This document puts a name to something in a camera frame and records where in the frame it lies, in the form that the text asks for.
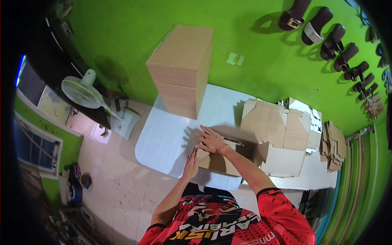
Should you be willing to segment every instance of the red shirt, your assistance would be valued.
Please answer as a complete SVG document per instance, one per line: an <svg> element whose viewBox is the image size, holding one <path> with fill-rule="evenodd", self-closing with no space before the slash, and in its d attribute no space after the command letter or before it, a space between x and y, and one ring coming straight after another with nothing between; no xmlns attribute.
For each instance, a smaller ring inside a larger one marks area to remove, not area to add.
<svg viewBox="0 0 392 245"><path fill-rule="evenodd" d="M173 221L150 226L140 245L167 244L315 244L316 235L303 215L278 188L257 194L260 217L241 209L230 197L181 198Z"/></svg>

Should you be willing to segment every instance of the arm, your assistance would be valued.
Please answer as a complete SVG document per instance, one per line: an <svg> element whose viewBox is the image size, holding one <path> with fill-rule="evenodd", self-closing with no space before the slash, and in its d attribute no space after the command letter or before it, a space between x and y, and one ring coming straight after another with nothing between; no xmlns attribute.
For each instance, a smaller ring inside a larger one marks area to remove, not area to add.
<svg viewBox="0 0 392 245"><path fill-rule="evenodd" d="M194 148L192 154L188 156L182 177L178 180L177 184L167 194L163 201L161 201L161 203L156 207L151 218L151 225L157 223L169 225L173 220L182 192L184 192L189 181L197 174L197 170L199 168L198 161L199 156L196 154L196 148Z"/></svg>
<svg viewBox="0 0 392 245"><path fill-rule="evenodd" d="M204 127L203 125L200 125L200 127L203 129L203 132L199 129L196 129L196 131L202 137L195 137L195 139L203 143L203 145L197 145L196 147L210 153L219 153L226 157L248 182L249 187L252 188L256 195L265 188L276 187L261 169L227 145L222 136L209 127Z"/></svg>

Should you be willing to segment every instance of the fan stand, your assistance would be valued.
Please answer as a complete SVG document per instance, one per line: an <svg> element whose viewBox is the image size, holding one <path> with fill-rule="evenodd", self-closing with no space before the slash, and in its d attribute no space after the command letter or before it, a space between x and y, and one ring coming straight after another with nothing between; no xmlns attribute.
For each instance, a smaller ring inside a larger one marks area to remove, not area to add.
<svg viewBox="0 0 392 245"><path fill-rule="evenodd" d="M124 139L128 140L131 136L132 130L136 123L140 119L140 115L127 109L122 108L119 113L117 113L122 120L118 118L113 122L112 131L118 133Z"/></svg>

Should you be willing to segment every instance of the white table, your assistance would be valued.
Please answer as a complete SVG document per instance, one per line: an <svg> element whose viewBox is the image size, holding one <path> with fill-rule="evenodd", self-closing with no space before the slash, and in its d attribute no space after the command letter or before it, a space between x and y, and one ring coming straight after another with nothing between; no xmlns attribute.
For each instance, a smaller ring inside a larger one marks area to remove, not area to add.
<svg viewBox="0 0 392 245"><path fill-rule="evenodd" d="M206 126L229 125L239 128L243 105L249 98L255 97L208 84L199 117L197 120L193 120L169 114L161 96L158 95L136 144L135 155L137 160L149 168L180 178L186 158L197 143L192 139L193 135L197 135L194 128L199 127L200 124ZM335 172L335 177L330 176L325 181L326 166L323 164L316 165L313 161L312 165L310 166L312 169L307 171L304 169L304 163L300 177L271 177L271 180L277 187L283 189L309 190L313 189L313 186L335 187L337 172ZM198 174L192 182L203 186L236 191L241 180L241 177L199 168Z"/></svg>

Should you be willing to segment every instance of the window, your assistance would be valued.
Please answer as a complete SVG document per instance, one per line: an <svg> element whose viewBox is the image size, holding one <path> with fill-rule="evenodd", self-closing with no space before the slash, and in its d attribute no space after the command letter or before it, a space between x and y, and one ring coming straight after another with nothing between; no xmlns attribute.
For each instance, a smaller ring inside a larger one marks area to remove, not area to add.
<svg viewBox="0 0 392 245"><path fill-rule="evenodd" d="M63 141L35 127L17 112L13 121L13 133L19 161L38 166L41 177L57 179Z"/></svg>

